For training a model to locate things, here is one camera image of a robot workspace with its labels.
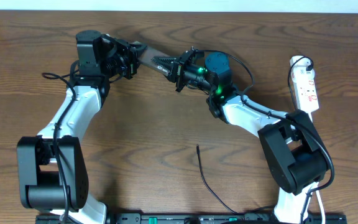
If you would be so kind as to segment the Galaxy S25 Ultra smartphone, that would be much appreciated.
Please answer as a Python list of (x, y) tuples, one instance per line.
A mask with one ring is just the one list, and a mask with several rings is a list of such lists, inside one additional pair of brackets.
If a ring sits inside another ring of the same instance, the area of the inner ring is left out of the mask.
[(138, 56), (138, 61), (149, 68), (154, 69), (155, 71), (163, 74), (164, 76), (168, 76), (170, 74), (170, 69), (165, 68), (159, 62), (156, 62), (154, 58), (160, 57), (169, 57), (169, 55), (149, 47), (145, 44), (145, 50)]

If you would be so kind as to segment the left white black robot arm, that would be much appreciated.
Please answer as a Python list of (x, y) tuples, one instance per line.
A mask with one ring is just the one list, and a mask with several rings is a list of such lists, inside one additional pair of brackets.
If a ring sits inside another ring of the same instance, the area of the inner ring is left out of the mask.
[(106, 223), (107, 205), (89, 192), (81, 141), (110, 85), (136, 74), (147, 45), (84, 30), (76, 48), (68, 75), (42, 74), (63, 81), (66, 97), (46, 127), (17, 143), (19, 195), (23, 207), (51, 213), (59, 223)]

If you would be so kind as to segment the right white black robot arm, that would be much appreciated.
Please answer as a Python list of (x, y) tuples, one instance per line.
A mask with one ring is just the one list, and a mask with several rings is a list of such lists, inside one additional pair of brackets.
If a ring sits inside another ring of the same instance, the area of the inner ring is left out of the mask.
[(329, 187), (334, 165), (310, 116), (303, 110), (275, 111), (238, 90), (229, 65), (233, 56), (218, 50), (191, 49), (177, 57), (155, 55), (151, 61), (176, 85), (208, 94), (211, 114), (239, 126), (260, 140), (268, 168), (280, 187), (273, 214), (282, 223), (304, 223), (312, 195)]

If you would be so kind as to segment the white power strip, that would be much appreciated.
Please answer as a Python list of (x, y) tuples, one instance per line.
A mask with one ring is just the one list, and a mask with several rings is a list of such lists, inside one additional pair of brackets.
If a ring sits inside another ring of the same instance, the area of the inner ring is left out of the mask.
[(290, 66), (290, 78), (295, 91), (296, 108), (311, 114), (319, 109), (312, 59), (296, 55), (290, 59)]

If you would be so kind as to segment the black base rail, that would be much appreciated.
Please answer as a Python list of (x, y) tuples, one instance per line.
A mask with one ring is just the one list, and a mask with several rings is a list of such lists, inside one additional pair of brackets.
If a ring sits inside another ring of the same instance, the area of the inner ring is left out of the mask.
[[(38, 215), (36, 224), (59, 223), (58, 215)], [(139, 213), (120, 213), (108, 215), (107, 222), (111, 224), (217, 224), (217, 223), (262, 223), (278, 224), (279, 222), (269, 213), (246, 213), (244, 215), (141, 215)], [(303, 221), (305, 224), (322, 223), (320, 215), (310, 213)], [(345, 215), (326, 215), (327, 224), (347, 224)]]

